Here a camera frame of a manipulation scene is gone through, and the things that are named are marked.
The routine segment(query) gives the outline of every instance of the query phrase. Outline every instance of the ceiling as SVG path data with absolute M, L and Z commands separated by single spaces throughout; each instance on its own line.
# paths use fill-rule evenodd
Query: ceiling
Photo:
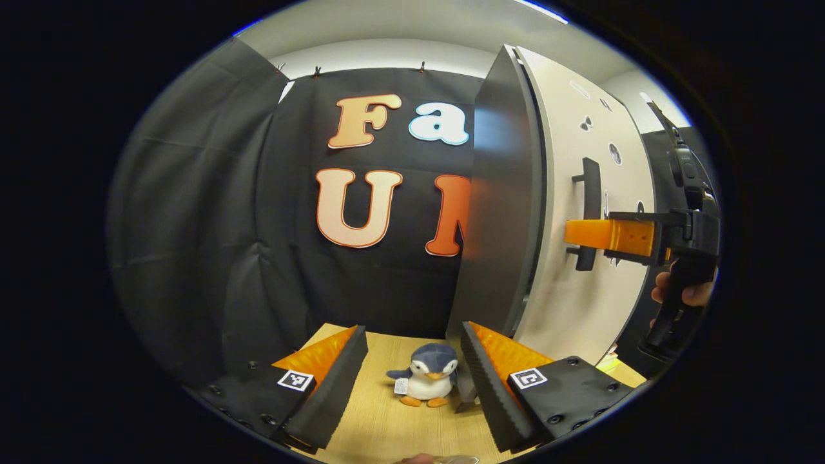
M 520 45 L 594 83 L 637 66 L 589 33 L 515 0 L 308 0 L 243 32 L 267 59 L 360 39 L 419 39 L 497 54 Z

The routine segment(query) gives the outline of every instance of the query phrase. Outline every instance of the penguin plush toy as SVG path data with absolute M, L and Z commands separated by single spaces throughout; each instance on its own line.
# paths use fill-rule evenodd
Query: penguin plush toy
M 428 343 L 412 353 L 410 367 L 406 371 L 388 371 L 392 379 L 409 379 L 407 394 L 401 402 L 408 406 L 420 406 L 422 401 L 427 406 L 437 408 L 448 403 L 445 396 L 455 385 L 455 368 L 458 356 L 448 345 Z

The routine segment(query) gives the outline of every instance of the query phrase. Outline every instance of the penguin feet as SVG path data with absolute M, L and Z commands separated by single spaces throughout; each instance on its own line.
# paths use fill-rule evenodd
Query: penguin feet
M 412 398 L 411 396 L 402 396 L 401 397 L 401 402 L 404 403 L 407 406 L 420 406 L 421 405 L 421 400 L 416 400 L 415 398 Z
M 427 402 L 427 406 L 430 406 L 431 408 L 438 408 L 446 405 L 447 403 L 449 403 L 449 401 L 447 401 L 446 398 L 433 398 Z

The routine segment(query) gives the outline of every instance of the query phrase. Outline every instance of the orange letter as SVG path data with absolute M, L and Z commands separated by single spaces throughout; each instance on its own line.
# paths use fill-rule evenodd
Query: orange letter
M 441 214 L 438 217 L 436 237 L 427 242 L 427 253 L 455 256 L 461 250 L 455 242 L 455 229 L 459 228 L 461 236 L 467 237 L 470 181 L 461 176 L 438 176 L 436 187 L 441 190 Z
M 372 186 L 370 216 L 366 225 L 359 229 L 344 222 L 344 200 L 347 185 L 356 179 L 348 169 L 322 169 L 315 174 L 321 184 L 318 194 L 318 228 L 329 241 L 345 247 L 362 249 L 377 244 L 384 237 L 389 225 L 389 206 L 393 202 L 393 189 L 403 178 L 392 171 L 369 171 L 364 179 Z
M 370 105 L 377 106 L 367 111 Z M 345 149 L 369 145 L 375 138 L 366 133 L 366 123 L 378 130 L 387 122 L 387 108 L 401 107 L 401 98 L 398 95 L 373 95 L 371 97 L 344 98 L 338 101 L 341 108 L 341 119 L 338 121 L 338 133 L 328 143 L 331 149 Z

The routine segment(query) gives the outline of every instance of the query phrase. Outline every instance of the wooden table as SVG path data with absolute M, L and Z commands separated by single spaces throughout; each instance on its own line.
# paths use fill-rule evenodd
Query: wooden table
M 341 330 L 344 328 L 325 324 L 304 346 Z M 444 343 L 443 340 L 367 332 L 366 341 L 370 351 L 358 373 L 341 423 L 327 449 L 319 449 L 311 457 L 331 464 L 392 464 L 426 452 L 437 457 L 476 456 L 479 464 L 493 464 L 530 451 L 517 455 L 498 452 L 480 406 L 455 413 L 460 402 L 458 389 L 450 393 L 450 404 L 440 408 L 401 404 L 399 395 L 393 393 L 394 381 L 385 373 L 406 368 L 410 355 L 421 345 Z M 645 380 L 622 363 L 607 373 L 632 387 Z

